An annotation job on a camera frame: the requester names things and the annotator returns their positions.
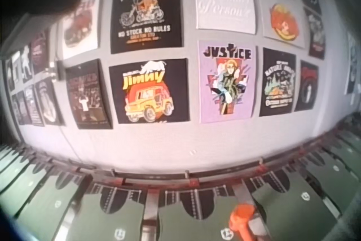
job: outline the motorcycle graphic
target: motorcycle graphic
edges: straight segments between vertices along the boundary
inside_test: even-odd
[[[128,27],[132,25],[137,20],[138,23],[142,23],[150,20],[161,20],[164,16],[164,12],[160,9],[159,5],[155,5],[152,9],[144,10],[139,9],[138,0],[133,0],[133,4],[131,5],[131,10],[129,12],[123,12],[120,16],[119,22]]]

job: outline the gray wall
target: gray wall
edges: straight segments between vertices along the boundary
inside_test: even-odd
[[[308,56],[308,48],[299,49],[279,41],[263,37],[259,0],[254,0],[257,16],[255,36],[224,31],[196,29],[196,2],[183,2],[184,47],[176,49],[152,49],[110,53],[110,21],[112,0],[102,0],[100,10],[100,47],[64,61],[65,67],[99,58],[102,61],[107,95],[111,109],[113,130],[78,130],[68,103],[65,81],[55,83],[55,92],[65,126],[44,128],[32,125],[20,126],[26,143],[49,153],[99,164],[105,168],[130,172],[178,172],[214,169],[270,156],[316,137],[358,109],[360,95],[344,95],[349,69],[347,33],[334,0],[320,0],[323,23],[327,36],[325,61]],[[300,7],[301,0],[294,0]],[[309,30],[305,22],[305,42],[309,44]],[[61,40],[57,25],[51,28],[50,58],[55,59],[55,50],[61,57]],[[215,40],[254,44],[257,49],[257,92],[253,117],[244,121],[200,124],[198,40]],[[291,52],[297,55],[297,70],[300,59],[319,66],[319,90],[315,107],[311,111],[295,112],[281,116],[258,117],[262,92],[262,48]],[[108,67],[121,63],[142,62],[154,59],[188,58],[188,80],[191,121],[168,124],[118,124],[111,92]],[[38,74],[28,86],[42,78]],[[300,75],[296,79],[296,93]],[[18,84],[14,93],[25,86]]]

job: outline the white print sample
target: white print sample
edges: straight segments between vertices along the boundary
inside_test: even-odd
[[[63,59],[97,49],[100,0],[82,0],[78,8],[63,18]]]
[[[197,28],[256,33],[253,0],[196,0]]]

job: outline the purple print sample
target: purple print sample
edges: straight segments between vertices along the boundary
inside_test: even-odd
[[[256,48],[199,41],[201,123],[252,116]]]

